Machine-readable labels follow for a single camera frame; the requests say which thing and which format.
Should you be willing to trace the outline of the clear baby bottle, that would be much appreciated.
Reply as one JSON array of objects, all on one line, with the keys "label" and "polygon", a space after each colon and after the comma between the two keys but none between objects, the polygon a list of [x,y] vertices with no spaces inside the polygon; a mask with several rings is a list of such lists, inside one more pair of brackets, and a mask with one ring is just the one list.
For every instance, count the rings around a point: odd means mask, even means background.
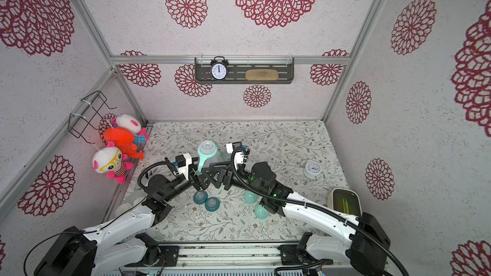
[{"label": "clear baby bottle", "polygon": [[229,162],[230,161],[230,154],[227,153],[226,151],[218,150],[217,154],[214,157],[208,158],[202,169],[206,169],[210,167],[211,164],[215,163],[220,163],[220,162]]}]

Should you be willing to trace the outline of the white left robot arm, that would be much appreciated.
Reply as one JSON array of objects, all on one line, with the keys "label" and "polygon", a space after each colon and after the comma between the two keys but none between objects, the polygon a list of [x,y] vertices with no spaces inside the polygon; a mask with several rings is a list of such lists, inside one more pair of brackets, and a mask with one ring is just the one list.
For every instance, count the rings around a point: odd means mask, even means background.
[{"label": "white left robot arm", "polygon": [[202,190],[200,174],[208,157],[186,153],[175,162],[164,160],[145,168],[137,183],[144,198],[105,223],[78,229],[75,226],[53,236],[52,247],[34,275],[103,275],[124,265],[159,260],[159,244],[147,230],[170,213],[170,201],[188,188]]}]

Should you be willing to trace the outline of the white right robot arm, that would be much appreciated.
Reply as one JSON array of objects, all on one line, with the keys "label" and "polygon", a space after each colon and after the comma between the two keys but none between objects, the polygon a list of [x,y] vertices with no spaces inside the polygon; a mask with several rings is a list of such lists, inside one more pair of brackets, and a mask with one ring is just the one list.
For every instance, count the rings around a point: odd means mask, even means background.
[{"label": "white right robot arm", "polygon": [[212,162],[200,155],[198,169],[202,175],[218,185],[250,191],[262,198],[261,206],[267,212],[306,222],[336,239],[336,244],[330,246],[324,238],[310,236],[301,245],[316,264],[347,259],[362,275],[387,275],[385,266],[389,259],[400,264],[389,249],[390,239],[374,216],[369,213],[356,216],[320,206],[278,182],[267,162],[256,163],[246,171],[249,150],[241,143],[230,143],[227,150],[230,158],[224,162]]}]

